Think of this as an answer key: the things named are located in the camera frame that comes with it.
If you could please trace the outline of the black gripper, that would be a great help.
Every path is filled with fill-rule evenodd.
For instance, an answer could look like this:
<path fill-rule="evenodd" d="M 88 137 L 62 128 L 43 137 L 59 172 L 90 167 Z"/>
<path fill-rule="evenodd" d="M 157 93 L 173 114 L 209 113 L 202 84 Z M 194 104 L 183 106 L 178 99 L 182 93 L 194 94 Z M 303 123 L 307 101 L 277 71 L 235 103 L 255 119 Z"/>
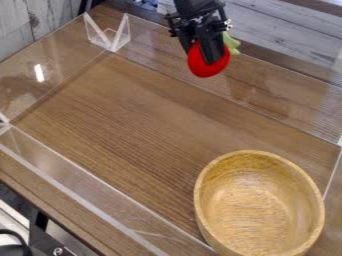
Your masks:
<path fill-rule="evenodd" d="M 218 62 L 225 55 L 223 33 L 215 31 L 229 30 L 231 20 L 226 14 L 226 3 L 222 0 L 173 0 L 175 11 L 167 13 L 165 19 L 169 23 L 169 32 L 173 37 L 179 38 L 185 52 L 197 41 L 197 35 L 182 31 L 191 25 L 203 24 L 206 21 L 214 23 L 214 31 L 206 29 L 201 38 L 201 50 L 209 65 Z"/>

